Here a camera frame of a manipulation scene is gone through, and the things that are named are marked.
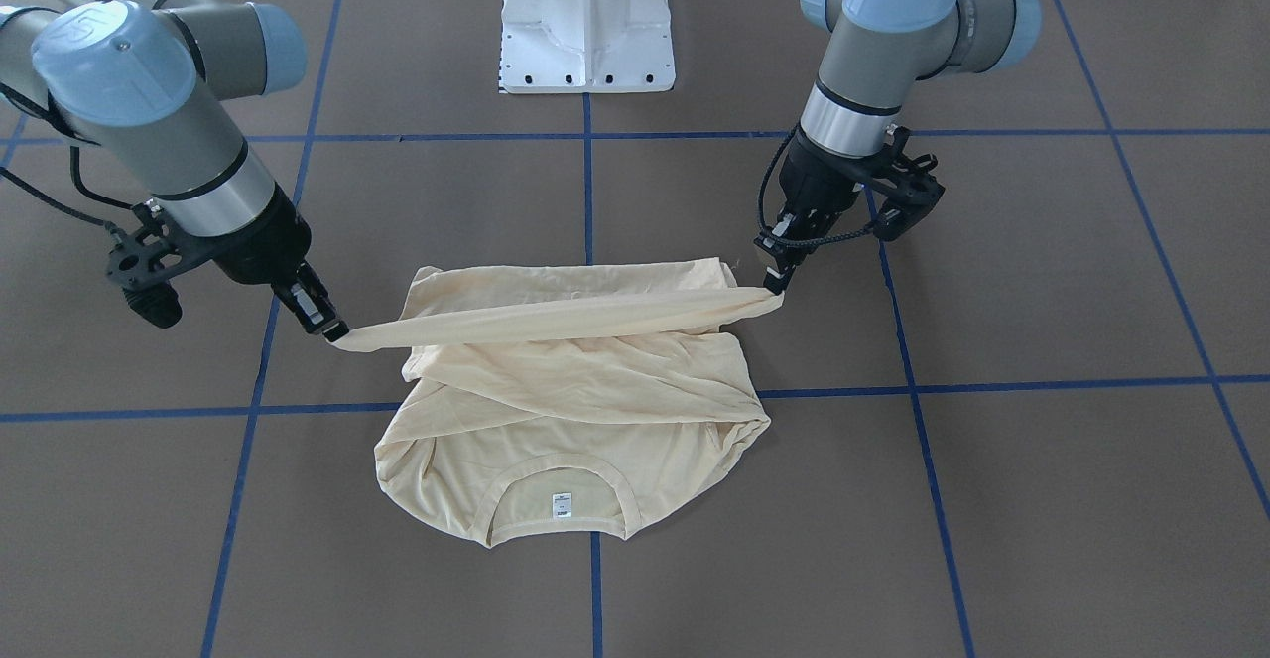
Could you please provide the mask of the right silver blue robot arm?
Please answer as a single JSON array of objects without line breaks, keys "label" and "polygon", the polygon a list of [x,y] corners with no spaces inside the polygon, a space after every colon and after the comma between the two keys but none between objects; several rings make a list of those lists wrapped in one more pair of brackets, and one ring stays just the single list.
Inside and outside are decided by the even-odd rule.
[{"label": "right silver blue robot arm", "polygon": [[348,326],[306,260],[312,230],[224,103],[298,85],[309,53],[290,13],[222,0],[58,0],[66,10],[3,8],[3,98],[80,152],[112,155],[147,192],[140,227],[88,216],[112,238],[107,278],[142,319],[182,318],[171,281],[215,263],[268,286],[304,330]]}]

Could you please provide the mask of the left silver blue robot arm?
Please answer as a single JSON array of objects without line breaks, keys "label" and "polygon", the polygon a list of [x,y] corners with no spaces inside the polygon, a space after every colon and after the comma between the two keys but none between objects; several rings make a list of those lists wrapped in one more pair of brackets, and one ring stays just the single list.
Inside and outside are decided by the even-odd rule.
[{"label": "left silver blue robot arm", "polygon": [[931,155],[906,156],[897,124],[912,86],[956,72],[1007,69],[1041,29],[1038,0],[800,0],[829,32],[826,56],[799,123],[770,165],[785,201],[758,220],[756,245],[771,263],[765,288],[782,293],[817,248],[839,243],[831,229],[864,191],[883,205],[862,232],[889,243],[944,196]]}]

